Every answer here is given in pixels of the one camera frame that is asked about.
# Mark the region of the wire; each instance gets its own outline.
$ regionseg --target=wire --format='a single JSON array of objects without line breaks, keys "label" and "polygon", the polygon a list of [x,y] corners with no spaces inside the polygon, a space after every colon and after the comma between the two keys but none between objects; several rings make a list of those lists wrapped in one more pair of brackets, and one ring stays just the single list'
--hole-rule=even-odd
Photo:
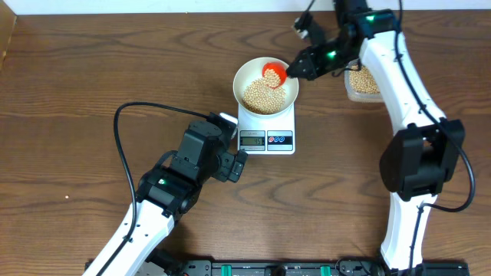
[{"label": "wire", "polygon": [[361,60],[360,60],[359,58],[358,58],[358,60],[357,60],[357,62],[356,62],[356,65],[358,66],[358,68],[356,68],[356,69],[351,69],[351,68],[346,67],[346,68],[344,68],[344,69],[341,69],[341,70],[340,70],[339,72],[337,72],[337,73],[335,73],[334,71],[332,71],[332,72],[331,72],[331,76],[332,76],[332,77],[339,77],[339,76],[341,76],[341,74],[343,74],[343,72],[345,72],[345,71],[355,71],[355,72],[359,72],[359,71],[361,71],[361,66],[362,66],[362,65],[361,65]]},{"label": "wire", "polygon": [[345,273],[341,272],[341,261],[342,260],[345,260],[345,261],[350,261],[351,259],[353,259],[354,261],[357,261],[360,263],[361,265],[361,268],[364,270],[364,272],[366,273],[366,275],[364,276],[371,276],[371,273],[365,268],[365,266],[363,265],[363,263],[358,259],[358,258],[355,258],[355,257],[345,257],[345,258],[339,258],[338,261],[336,261],[336,263],[334,264],[334,269],[338,270],[340,276],[347,276]]},{"label": "wire", "polygon": [[418,216],[416,220],[416,226],[414,228],[414,234],[413,234],[413,241],[411,242],[411,247],[410,247],[410,258],[409,258],[409,272],[412,273],[413,270],[413,257],[414,257],[414,246],[416,244],[416,239],[417,239],[417,230],[419,228],[421,216],[423,214],[423,208],[424,207],[430,207],[430,208],[435,208],[440,211],[444,212],[462,212],[465,210],[469,205],[472,203],[474,196],[476,194],[476,179],[474,178],[474,172],[473,168],[470,165],[469,158],[467,157],[466,153],[462,149],[461,146],[455,141],[455,139],[448,133],[448,131],[428,112],[426,105],[421,101],[419,96],[417,95],[412,83],[410,82],[409,77],[407,76],[407,72],[402,64],[401,57],[402,55],[399,52],[399,34],[402,31],[402,19],[403,19],[403,6],[402,6],[402,0],[399,0],[399,21],[397,23],[396,27],[396,35],[394,39],[394,48],[395,48],[395,54],[396,54],[396,59],[397,63],[399,64],[400,71],[402,72],[402,75],[404,76],[404,80],[407,83],[407,86],[410,88],[411,93],[414,96],[414,99],[416,100],[417,104],[420,106],[421,111],[428,117],[428,119],[431,120],[435,124],[435,126],[438,127],[438,130],[441,131],[441,133],[447,138],[447,140],[456,148],[457,152],[459,153],[460,157],[462,157],[462,161],[464,162],[464,165],[466,166],[467,174],[469,175],[469,183],[470,183],[470,190],[469,190],[469,195],[467,196],[467,200],[459,207],[456,208],[448,208],[448,207],[443,207],[440,205],[436,204],[430,204],[430,203],[422,203],[418,207]]},{"label": "wire", "polygon": [[310,11],[310,8],[312,8],[312,5],[313,5],[314,3],[315,3],[315,0],[310,1],[310,4],[308,4],[308,7],[307,7],[307,9],[305,10],[305,12]]},{"label": "wire", "polygon": [[124,172],[126,173],[126,177],[128,179],[128,183],[130,185],[131,205],[133,207],[132,208],[133,214],[131,216],[131,225],[130,225],[130,229],[128,230],[127,235],[124,236],[123,241],[121,242],[120,246],[118,246],[116,248],[116,250],[114,251],[114,253],[109,257],[109,259],[107,259],[104,266],[97,273],[97,276],[101,276],[106,271],[106,269],[109,267],[111,262],[116,258],[116,256],[120,253],[120,251],[123,249],[123,247],[125,246],[125,244],[127,242],[132,242],[131,235],[133,234],[133,231],[134,231],[135,226],[137,224],[137,197],[135,196],[135,186],[133,184],[133,178],[131,177],[130,168],[128,167],[128,162],[126,161],[126,157],[124,156],[123,147],[121,146],[120,134],[119,134],[119,130],[118,130],[118,120],[119,120],[121,111],[125,107],[131,107],[131,106],[159,107],[159,108],[163,108],[163,109],[167,109],[167,110],[186,113],[186,114],[190,114],[190,115],[194,115],[194,116],[208,119],[207,115],[204,115],[201,113],[183,110],[183,109],[175,108],[175,107],[170,107],[170,106],[158,104],[158,103],[130,102],[130,103],[124,103],[120,107],[117,108],[116,113],[114,114],[114,139],[116,140],[117,151],[120,154],[121,162],[123,163]]}]

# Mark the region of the green led light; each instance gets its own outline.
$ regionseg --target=green led light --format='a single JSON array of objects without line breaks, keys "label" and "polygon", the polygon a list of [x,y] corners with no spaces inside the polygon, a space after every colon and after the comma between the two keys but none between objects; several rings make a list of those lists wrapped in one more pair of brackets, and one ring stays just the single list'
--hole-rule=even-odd
[{"label": "green led light", "polygon": [[328,58],[332,59],[336,56],[336,51],[328,52]]}]

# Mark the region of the white bowl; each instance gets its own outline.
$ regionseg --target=white bowl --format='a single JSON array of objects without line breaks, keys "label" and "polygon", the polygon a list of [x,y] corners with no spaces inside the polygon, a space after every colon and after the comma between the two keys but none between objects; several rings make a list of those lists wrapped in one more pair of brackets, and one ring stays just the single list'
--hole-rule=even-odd
[{"label": "white bowl", "polygon": [[258,57],[248,61],[246,64],[240,67],[240,69],[237,71],[236,77],[233,79],[233,94],[236,97],[237,103],[239,103],[247,113],[260,119],[269,119],[283,114],[286,110],[289,110],[289,107],[293,105],[293,102],[295,102],[295,99],[298,96],[298,79],[287,77],[285,83],[282,85],[286,92],[285,103],[277,113],[268,115],[257,114],[251,110],[248,110],[244,106],[242,99],[246,88],[253,81],[262,77],[262,68],[269,62],[279,62],[283,64],[284,69],[288,68],[288,64],[286,64],[284,61],[280,61],[278,58]]}]

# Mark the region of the green terminal block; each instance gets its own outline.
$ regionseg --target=green terminal block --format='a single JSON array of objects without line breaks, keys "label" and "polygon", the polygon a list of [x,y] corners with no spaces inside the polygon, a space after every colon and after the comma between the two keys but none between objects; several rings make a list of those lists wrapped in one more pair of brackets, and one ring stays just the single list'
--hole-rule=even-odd
[{"label": "green terminal block", "polygon": [[232,265],[222,265],[222,276],[232,276]]},{"label": "green terminal block", "polygon": [[321,266],[321,276],[331,276],[331,267]]}]

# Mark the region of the wall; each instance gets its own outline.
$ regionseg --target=wall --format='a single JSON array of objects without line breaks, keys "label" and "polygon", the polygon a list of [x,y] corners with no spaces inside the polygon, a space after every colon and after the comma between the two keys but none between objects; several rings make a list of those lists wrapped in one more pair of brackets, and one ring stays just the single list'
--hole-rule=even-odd
[{"label": "wall", "polygon": [[[17,15],[154,12],[299,12],[310,0],[5,0]],[[396,8],[397,0],[368,0],[374,9]],[[406,0],[405,9],[489,9],[491,0]],[[332,10],[317,0],[313,11]]]}]

